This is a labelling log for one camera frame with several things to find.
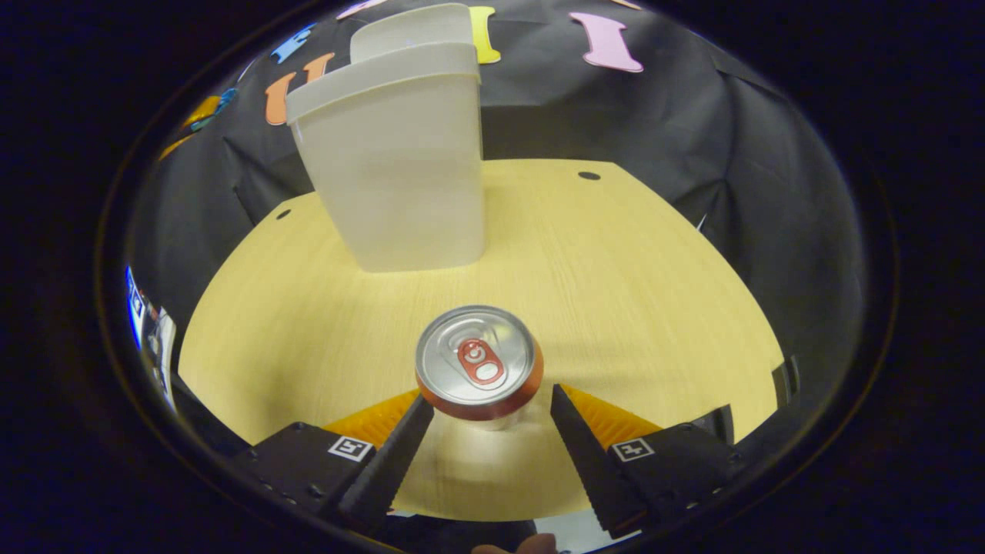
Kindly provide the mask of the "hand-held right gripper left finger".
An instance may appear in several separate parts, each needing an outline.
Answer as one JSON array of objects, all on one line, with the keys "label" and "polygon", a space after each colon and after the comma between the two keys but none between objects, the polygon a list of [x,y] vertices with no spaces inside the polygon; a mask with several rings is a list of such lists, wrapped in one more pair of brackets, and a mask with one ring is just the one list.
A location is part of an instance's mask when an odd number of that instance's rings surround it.
[{"label": "hand-held right gripper left finger", "polygon": [[333,426],[296,421],[237,450],[232,471],[279,525],[307,536],[373,537],[433,416],[411,390]]}]

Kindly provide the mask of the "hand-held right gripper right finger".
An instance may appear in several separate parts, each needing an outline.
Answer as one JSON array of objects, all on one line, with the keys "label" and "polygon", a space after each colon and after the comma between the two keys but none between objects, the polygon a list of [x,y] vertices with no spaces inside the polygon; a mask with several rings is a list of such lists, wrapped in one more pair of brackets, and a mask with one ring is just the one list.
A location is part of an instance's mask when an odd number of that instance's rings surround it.
[{"label": "hand-held right gripper right finger", "polygon": [[596,518],[612,539],[680,527],[743,472],[728,405],[660,428],[556,383],[551,417]]}]

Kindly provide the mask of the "red pop can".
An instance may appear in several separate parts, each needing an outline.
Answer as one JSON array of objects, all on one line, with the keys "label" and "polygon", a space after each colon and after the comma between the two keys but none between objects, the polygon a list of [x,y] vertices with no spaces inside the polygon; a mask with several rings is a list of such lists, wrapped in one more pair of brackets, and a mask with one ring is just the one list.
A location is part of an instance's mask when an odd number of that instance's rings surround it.
[{"label": "red pop can", "polygon": [[440,413],[503,431],[527,413],[544,379],[544,354],[520,318],[491,305],[437,316],[415,350],[416,383]]}]

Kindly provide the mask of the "white desktop garbage bin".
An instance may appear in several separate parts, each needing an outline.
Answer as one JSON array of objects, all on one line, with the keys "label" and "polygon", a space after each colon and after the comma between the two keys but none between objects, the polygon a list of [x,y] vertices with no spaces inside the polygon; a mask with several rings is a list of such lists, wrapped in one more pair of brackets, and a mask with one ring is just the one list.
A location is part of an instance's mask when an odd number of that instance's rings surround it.
[{"label": "white desktop garbage bin", "polygon": [[311,185],[363,270],[482,256],[481,72],[466,5],[360,28],[349,64],[289,92],[285,112]]}]

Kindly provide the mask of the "person's dark clothing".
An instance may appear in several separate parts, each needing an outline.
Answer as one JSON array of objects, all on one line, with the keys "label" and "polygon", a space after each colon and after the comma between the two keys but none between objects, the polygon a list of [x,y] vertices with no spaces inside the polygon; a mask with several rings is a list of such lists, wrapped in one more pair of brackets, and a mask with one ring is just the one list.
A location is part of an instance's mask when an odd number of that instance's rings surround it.
[{"label": "person's dark clothing", "polygon": [[387,516],[377,539],[408,554],[514,554],[537,533],[532,520],[472,522]]}]

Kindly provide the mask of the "computer monitor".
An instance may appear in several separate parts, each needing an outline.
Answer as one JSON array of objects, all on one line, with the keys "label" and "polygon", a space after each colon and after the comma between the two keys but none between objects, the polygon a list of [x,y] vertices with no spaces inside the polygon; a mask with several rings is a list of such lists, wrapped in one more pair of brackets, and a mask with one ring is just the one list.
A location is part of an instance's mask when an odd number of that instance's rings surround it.
[{"label": "computer monitor", "polygon": [[135,280],[133,270],[128,265],[125,268],[126,286],[127,286],[127,305],[129,312],[129,320],[132,327],[132,333],[134,336],[135,343],[138,350],[143,349],[144,343],[144,324],[145,324],[145,313],[147,312],[147,304],[145,304],[145,297],[142,290],[138,287],[137,281]]}]

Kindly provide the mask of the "white side desk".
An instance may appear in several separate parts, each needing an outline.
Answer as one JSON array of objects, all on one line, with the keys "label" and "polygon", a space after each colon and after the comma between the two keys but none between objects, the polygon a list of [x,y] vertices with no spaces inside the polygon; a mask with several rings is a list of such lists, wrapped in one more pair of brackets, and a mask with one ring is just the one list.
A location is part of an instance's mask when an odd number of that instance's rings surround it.
[{"label": "white side desk", "polygon": [[176,410],[172,386],[172,357],[175,351],[177,325],[168,311],[161,307],[152,318],[152,326],[145,336],[145,347],[152,362],[152,375],[161,389],[163,400],[172,411]]}]

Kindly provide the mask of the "black backdrop cloth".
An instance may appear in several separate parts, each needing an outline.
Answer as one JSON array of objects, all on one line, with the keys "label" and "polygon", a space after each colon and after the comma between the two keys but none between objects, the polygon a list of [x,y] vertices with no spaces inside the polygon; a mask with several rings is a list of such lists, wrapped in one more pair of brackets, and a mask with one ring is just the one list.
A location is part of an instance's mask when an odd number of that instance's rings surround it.
[{"label": "black backdrop cloth", "polygon": [[[493,160],[555,158],[615,162],[687,221],[750,289],[793,356],[795,413],[778,439],[830,406],[849,374],[864,319],[869,263],[848,181],[791,99],[713,43],[665,15],[623,14],[633,76],[576,60],[587,38],[562,16],[598,15],[590,0],[479,0],[506,11],[492,19],[506,62],[482,71],[482,136]],[[215,84],[236,97],[197,129],[187,147],[152,173],[135,225],[135,270],[148,309],[173,308],[178,336],[192,305],[246,233],[279,201],[310,192],[288,131],[275,118],[300,86],[302,63],[316,74],[345,65],[356,29],[439,0],[392,0],[354,14],[317,15],[281,34],[242,72]]]}]

